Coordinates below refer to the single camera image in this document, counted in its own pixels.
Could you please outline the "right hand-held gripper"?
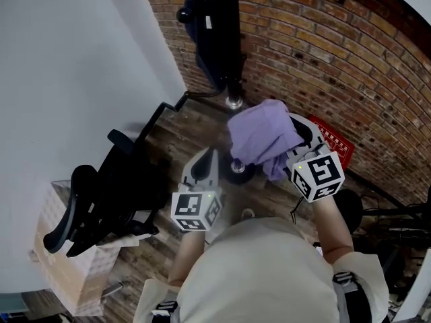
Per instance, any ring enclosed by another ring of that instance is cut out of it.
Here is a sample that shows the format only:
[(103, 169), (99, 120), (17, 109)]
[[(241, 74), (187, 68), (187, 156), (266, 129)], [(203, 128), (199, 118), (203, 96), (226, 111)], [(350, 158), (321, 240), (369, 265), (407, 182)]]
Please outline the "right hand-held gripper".
[(288, 116), (287, 142), (295, 148), (286, 153), (291, 183), (308, 203), (333, 196), (345, 180), (337, 152), (330, 150), (314, 122), (291, 112)]

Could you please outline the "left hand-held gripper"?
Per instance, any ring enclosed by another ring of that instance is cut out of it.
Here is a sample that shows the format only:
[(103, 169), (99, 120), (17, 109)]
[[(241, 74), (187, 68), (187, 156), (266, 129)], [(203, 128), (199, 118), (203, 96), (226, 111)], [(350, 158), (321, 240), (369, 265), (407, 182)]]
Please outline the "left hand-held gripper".
[(172, 193), (171, 220), (183, 231), (209, 231), (222, 208), (219, 152), (207, 147), (184, 166), (182, 182)]

